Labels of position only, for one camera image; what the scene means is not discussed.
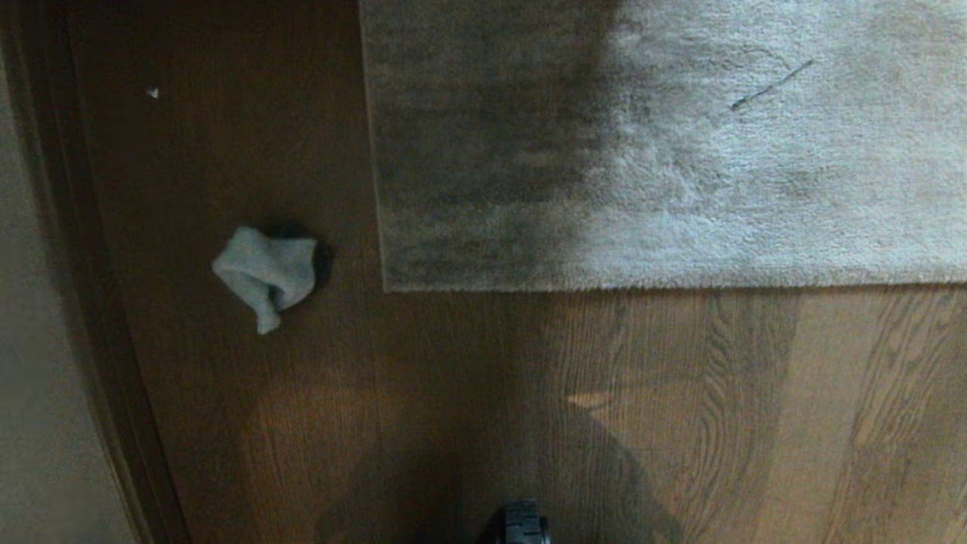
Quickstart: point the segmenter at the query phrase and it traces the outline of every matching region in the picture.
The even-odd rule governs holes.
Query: wood grain
[[[383,294],[354,3],[71,23],[193,540],[471,542],[536,497],[566,544],[964,541],[964,287]],[[335,274],[259,338],[209,263],[285,220]]]

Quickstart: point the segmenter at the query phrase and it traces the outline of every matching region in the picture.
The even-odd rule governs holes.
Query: door frame
[[[69,0],[0,7],[9,82],[75,364],[140,542],[190,542],[104,239],[74,77]]]

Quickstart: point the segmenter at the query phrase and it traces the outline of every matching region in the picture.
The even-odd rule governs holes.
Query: wall
[[[0,535],[133,542],[87,409],[0,55]]]

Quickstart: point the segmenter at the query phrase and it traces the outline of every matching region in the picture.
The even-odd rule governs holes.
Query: gray rug
[[[967,280],[967,0],[362,0],[388,290]]]

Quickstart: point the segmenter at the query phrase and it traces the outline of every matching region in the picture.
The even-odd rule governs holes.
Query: hardwood floor
[[[196,542],[967,542],[967,289],[383,294],[355,2],[78,2],[113,267]],[[146,89],[159,87],[159,96]],[[296,220],[332,282],[210,270]]]

